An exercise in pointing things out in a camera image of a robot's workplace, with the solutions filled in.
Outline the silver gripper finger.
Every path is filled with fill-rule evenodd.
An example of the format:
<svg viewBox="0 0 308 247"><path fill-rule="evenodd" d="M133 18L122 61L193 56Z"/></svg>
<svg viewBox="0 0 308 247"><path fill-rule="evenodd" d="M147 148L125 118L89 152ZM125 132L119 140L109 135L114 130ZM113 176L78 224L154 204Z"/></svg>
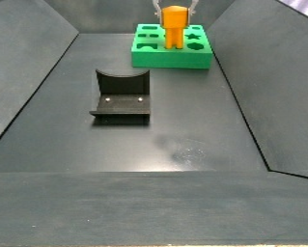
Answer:
<svg viewBox="0 0 308 247"><path fill-rule="evenodd" d="M199 4L199 1L201 1L201 0L193 0L193 1L191 1L191 5L190 5L190 7L189 7L189 9L187 9L187 24L190 24L191 16L197 13L195 8L197 8L197 6L198 6L198 4Z"/></svg>
<svg viewBox="0 0 308 247"><path fill-rule="evenodd" d="M155 15L159 18L161 26L163 26L163 9L161 8L161 0L153 0L153 5L155 8Z"/></svg>

